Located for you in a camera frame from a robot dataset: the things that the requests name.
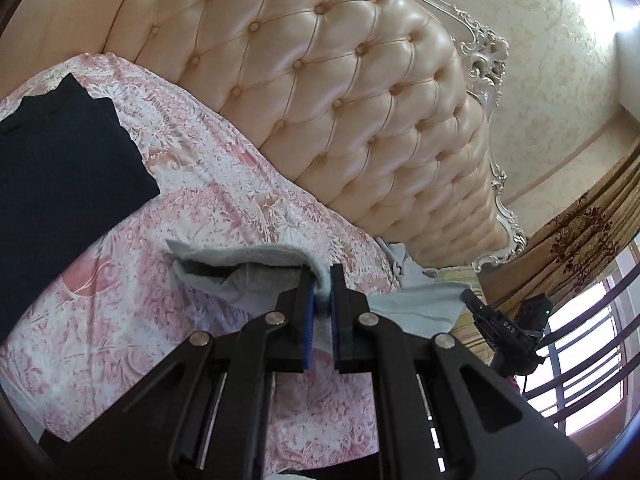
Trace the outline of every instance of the black garment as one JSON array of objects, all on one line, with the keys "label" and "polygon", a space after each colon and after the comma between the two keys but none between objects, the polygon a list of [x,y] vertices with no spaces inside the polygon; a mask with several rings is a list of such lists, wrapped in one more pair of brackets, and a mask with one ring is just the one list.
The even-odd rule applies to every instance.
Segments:
[{"label": "black garment", "polygon": [[0,342],[92,243],[160,193],[113,102],[71,74],[0,122]]}]

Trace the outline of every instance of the ornate headboard frame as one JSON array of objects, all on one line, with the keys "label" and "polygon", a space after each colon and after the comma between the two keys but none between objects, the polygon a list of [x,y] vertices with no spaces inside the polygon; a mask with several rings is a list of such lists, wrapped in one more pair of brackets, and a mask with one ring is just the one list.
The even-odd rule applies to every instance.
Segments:
[{"label": "ornate headboard frame", "polygon": [[[506,59],[509,56],[507,40],[486,25],[473,20],[468,12],[460,10],[455,5],[443,0],[414,1],[427,12],[434,14],[451,35],[465,69],[466,91],[481,104],[487,122],[490,123],[492,113],[499,106],[502,96]],[[493,150],[490,162],[494,175],[491,184],[498,210],[497,219],[507,230],[510,243],[499,251],[483,254],[474,260],[476,272],[479,272],[484,264],[506,263],[527,246],[527,236],[518,225],[517,216],[502,204],[500,195],[504,190],[507,174],[496,163]]]}]

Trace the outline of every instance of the beige leather headboard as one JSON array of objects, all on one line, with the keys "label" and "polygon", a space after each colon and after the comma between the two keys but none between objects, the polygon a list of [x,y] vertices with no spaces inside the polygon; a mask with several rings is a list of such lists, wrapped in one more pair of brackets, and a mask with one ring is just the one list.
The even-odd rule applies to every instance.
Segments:
[{"label": "beige leather headboard", "polygon": [[23,0],[0,93],[113,52],[228,118],[289,180],[421,264],[505,247],[481,106],[411,0]]}]

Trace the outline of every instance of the bed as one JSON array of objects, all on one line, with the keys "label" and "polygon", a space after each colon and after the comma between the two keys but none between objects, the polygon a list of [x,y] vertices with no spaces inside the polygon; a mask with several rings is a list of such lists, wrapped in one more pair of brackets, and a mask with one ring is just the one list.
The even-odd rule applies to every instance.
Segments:
[{"label": "bed", "polygon": [[[413,0],[22,0],[0,70],[0,118],[69,72],[112,98],[161,189],[0,349],[2,387],[63,438],[194,329],[247,321],[175,283],[166,238],[303,246],[363,292],[397,286],[375,236],[472,272],[519,250],[488,101]],[[276,380],[268,473],[377,450],[369,378],[335,374],[329,348],[313,362]]]}]

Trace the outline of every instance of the gray cloth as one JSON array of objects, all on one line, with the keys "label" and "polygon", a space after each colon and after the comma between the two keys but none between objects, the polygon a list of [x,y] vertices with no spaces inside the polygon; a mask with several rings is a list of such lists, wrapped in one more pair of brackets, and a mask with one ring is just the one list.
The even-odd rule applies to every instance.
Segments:
[{"label": "gray cloth", "polygon": [[178,279],[252,316],[273,310],[281,292],[296,288],[302,266],[316,277],[317,304],[328,304],[329,267],[307,250],[284,244],[198,249],[176,240],[166,243],[177,257],[173,270]]},{"label": "gray cloth", "polygon": [[449,332],[465,309],[460,294],[470,285],[437,280],[437,269],[423,269],[415,263],[404,244],[387,244],[381,238],[376,242],[385,252],[400,289],[368,294],[369,309],[409,334],[430,338]]}]

